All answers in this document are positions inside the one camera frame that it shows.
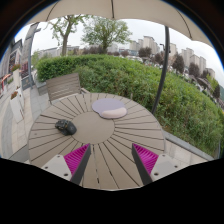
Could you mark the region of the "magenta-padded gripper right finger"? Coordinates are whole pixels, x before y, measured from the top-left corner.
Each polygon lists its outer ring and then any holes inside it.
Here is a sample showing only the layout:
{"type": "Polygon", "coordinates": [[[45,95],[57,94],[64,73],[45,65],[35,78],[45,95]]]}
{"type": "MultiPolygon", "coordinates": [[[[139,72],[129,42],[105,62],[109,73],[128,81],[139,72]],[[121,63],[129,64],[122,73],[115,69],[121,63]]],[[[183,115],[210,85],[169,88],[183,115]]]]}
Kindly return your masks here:
{"type": "Polygon", "coordinates": [[[132,155],[144,185],[180,169],[180,166],[167,154],[157,155],[137,144],[132,144],[132,155]]]}

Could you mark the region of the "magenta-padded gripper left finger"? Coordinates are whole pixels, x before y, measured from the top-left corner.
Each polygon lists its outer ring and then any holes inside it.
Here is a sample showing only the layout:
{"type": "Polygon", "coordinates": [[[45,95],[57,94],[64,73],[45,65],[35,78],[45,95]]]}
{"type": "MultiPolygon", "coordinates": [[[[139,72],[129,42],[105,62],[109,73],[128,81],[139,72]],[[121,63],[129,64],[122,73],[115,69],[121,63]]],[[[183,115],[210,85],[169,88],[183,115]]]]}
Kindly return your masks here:
{"type": "Polygon", "coordinates": [[[91,155],[91,146],[86,144],[65,156],[56,155],[42,169],[79,185],[91,155]]]}

